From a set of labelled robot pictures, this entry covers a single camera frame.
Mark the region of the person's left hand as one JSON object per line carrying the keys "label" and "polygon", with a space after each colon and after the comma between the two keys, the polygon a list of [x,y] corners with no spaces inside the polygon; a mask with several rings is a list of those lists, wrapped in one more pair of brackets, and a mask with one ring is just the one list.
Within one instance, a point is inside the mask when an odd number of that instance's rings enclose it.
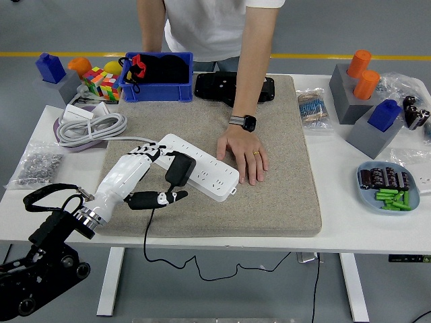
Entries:
{"label": "person's left hand", "polygon": [[264,181],[265,172],[269,169],[269,158],[258,136],[239,125],[229,124],[218,138],[216,159],[223,160],[227,150],[233,153],[236,160],[241,184],[248,180],[254,186]]}

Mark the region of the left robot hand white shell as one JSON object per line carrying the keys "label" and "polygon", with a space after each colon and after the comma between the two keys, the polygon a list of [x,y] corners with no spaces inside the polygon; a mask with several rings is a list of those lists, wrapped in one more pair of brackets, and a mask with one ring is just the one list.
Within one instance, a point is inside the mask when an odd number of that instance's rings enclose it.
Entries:
{"label": "left robot hand white shell", "polygon": [[123,155],[99,184],[94,199],[84,203],[82,212],[106,225],[116,206],[127,203],[132,210],[159,209],[186,196],[188,192],[133,192],[153,162],[176,152],[165,145],[145,144]]}

